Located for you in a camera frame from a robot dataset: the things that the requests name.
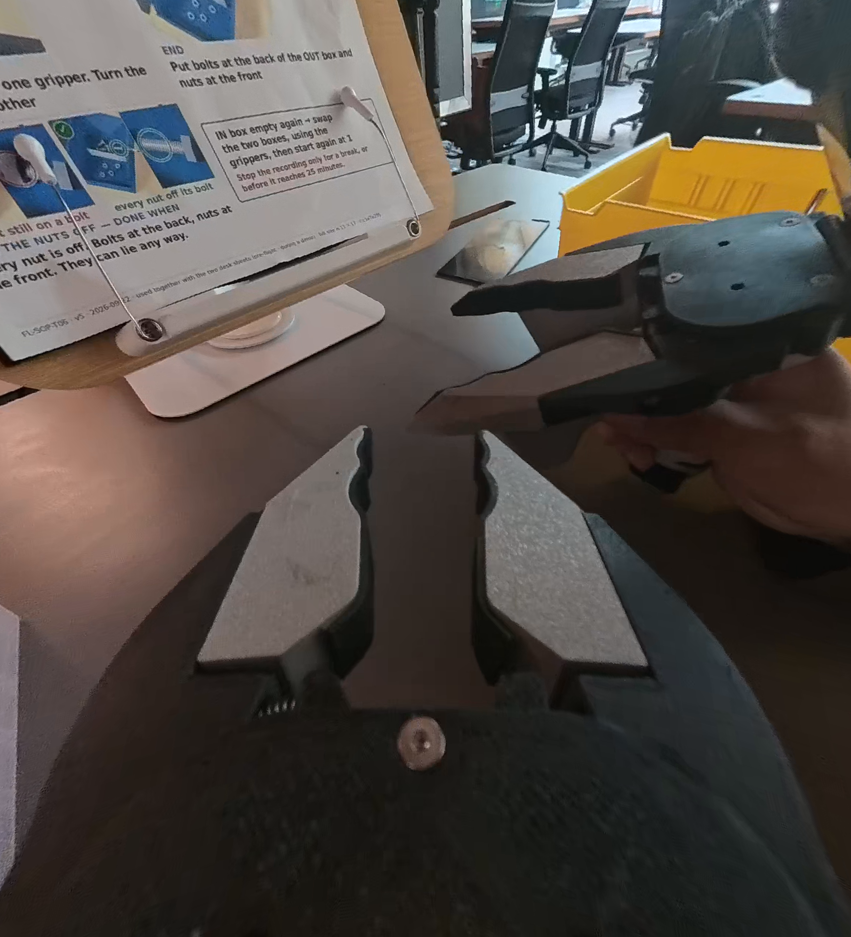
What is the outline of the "background office desk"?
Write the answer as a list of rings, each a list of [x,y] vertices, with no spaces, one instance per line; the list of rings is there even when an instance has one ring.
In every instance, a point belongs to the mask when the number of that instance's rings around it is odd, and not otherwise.
[[[781,78],[763,85],[749,86],[724,100],[723,113],[731,116],[814,122],[817,111],[809,89]]]

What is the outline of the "yellow plastic bin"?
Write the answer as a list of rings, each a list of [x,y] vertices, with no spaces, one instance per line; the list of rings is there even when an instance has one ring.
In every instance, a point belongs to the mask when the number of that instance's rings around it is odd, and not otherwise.
[[[821,144],[705,138],[679,148],[661,135],[603,166],[562,201],[560,256],[645,244],[644,232],[724,218],[780,212],[843,220]],[[851,362],[851,337],[835,343]]]

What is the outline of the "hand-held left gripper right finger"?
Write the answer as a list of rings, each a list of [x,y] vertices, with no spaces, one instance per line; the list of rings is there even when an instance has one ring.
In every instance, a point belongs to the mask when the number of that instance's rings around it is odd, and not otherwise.
[[[649,674],[583,510],[488,432],[476,438],[476,479],[471,640],[486,682],[530,672],[565,693],[582,673]]]

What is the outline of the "person's right hand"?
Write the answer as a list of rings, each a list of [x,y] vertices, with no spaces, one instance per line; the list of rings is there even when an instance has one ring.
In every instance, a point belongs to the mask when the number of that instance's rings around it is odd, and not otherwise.
[[[638,471],[679,453],[765,526],[851,546],[851,365],[834,349],[702,410],[610,414],[594,429]]]

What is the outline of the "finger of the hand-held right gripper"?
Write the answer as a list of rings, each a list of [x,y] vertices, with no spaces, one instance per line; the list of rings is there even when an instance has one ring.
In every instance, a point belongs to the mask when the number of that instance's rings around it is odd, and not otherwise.
[[[539,351],[596,334],[642,340],[639,272],[648,244],[598,245],[476,287],[451,307],[456,318],[516,314]]]
[[[518,367],[438,392],[416,412],[411,428],[444,436],[480,430],[540,430],[544,427],[540,399],[546,394],[654,359],[641,337],[588,336]]]

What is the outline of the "white stand base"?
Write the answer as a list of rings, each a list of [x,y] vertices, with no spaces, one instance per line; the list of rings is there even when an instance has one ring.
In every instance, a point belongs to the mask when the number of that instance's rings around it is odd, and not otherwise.
[[[269,314],[127,375],[155,417],[220,403],[378,325],[383,303],[346,285]]]

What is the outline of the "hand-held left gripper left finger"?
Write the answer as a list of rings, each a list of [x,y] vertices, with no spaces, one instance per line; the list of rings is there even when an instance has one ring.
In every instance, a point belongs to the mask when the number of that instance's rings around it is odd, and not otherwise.
[[[357,427],[259,517],[197,655],[211,672],[346,677],[374,636],[372,433]]]

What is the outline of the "black office chair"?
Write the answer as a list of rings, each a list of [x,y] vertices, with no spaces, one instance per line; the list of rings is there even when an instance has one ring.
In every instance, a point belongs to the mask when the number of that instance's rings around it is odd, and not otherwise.
[[[508,1],[502,30],[472,106],[466,164],[509,161],[535,142],[537,67],[555,1]]]
[[[627,1],[593,1],[563,76],[551,83],[548,74],[538,70],[539,126],[550,124],[539,140],[545,146],[541,171],[546,171],[555,149],[583,157],[585,170],[591,167],[592,154],[613,149],[612,143],[594,142],[592,133],[603,100],[607,64],[628,6]]]

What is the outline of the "flat black plate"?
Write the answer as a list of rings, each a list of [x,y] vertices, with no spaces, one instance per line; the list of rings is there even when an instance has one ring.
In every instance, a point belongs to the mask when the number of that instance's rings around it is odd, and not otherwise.
[[[511,275],[550,227],[543,219],[490,221],[437,271],[436,277],[474,287]]]

